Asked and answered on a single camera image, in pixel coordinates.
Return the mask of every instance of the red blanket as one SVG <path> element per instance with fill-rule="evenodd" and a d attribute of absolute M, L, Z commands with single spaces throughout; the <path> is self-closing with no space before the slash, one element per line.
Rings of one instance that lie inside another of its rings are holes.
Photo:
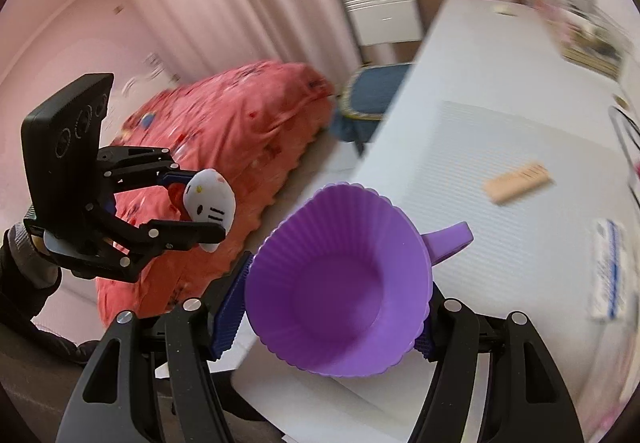
<path fill-rule="evenodd" d="M 244 238 L 284 183 L 306 144 L 327 123 L 333 87 L 304 64 L 266 61 L 157 94 L 127 119 L 114 144 L 165 147 L 182 169 L 214 168 L 236 195 L 236 218 L 217 251 L 198 246 L 156 258 L 134 284 L 97 279 L 105 325 L 123 309 L 158 315 L 199 296 L 228 271 Z M 178 220 L 161 187 L 117 195 L 118 217 L 130 224 Z"/>

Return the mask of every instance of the purple silicone mug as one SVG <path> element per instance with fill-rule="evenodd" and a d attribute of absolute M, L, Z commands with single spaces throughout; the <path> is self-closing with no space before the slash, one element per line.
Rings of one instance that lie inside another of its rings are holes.
<path fill-rule="evenodd" d="M 429 314 L 431 266 L 473 240 L 466 223 L 420 235 L 374 190 L 328 185 L 257 251 L 246 312 L 277 357 L 325 376 L 370 376 L 414 347 Z"/>

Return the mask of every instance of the toy face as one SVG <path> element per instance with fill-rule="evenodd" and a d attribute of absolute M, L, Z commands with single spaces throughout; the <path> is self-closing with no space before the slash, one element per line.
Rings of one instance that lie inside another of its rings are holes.
<path fill-rule="evenodd" d="M 236 197 L 229 183 L 212 168 L 201 170 L 189 181 L 182 202 L 191 220 L 218 223 L 229 233 L 236 213 Z M 215 251 L 218 245 L 204 245 L 205 251 Z"/>

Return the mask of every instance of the metal screw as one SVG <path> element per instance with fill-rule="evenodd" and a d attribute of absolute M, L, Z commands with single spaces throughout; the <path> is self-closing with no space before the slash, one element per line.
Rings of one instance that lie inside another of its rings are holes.
<path fill-rule="evenodd" d="M 200 302 L 200 299 L 190 298 L 184 301 L 184 304 L 182 304 L 182 309 L 184 309 L 185 311 L 196 311 L 196 309 L 200 309 L 200 306 L 202 306 L 202 302 Z"/>
<path fill-rule="evenodd" d="M 444 301 L 444 307 L 447 311 L 451 311 L 452 313 L 457 313 L 462 309 L 462 304 L 455 300 L 454 298 L 448 298 Z"/>
<path fill-rule="evenodd" d="M 523 326 L 529 319 L 527 318 L 526 314 L 516 311 L 515 313 L 511 314 L 511 320 L 513 320 L 517 325 Z"/>
<path fill-rule="evenodd" d="M 118 316 L 116 317 L 116 322 L 118 324 L 127 324 L 131 322 L 132 318 L 133 318 L 133 313 L 131 311 L 121 311 L 120 313 L 118 313 Z"/>

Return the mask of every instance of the gray cuff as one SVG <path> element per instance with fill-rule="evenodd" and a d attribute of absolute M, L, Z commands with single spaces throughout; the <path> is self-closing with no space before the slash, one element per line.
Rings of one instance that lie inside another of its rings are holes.
<path fill-rule="evenodd" d="M 36 289 L 48 288 L 56 283 L 60 268 L 41 256 L 22 222 L 11 227 L 7 238 L 15 265 Z"/>

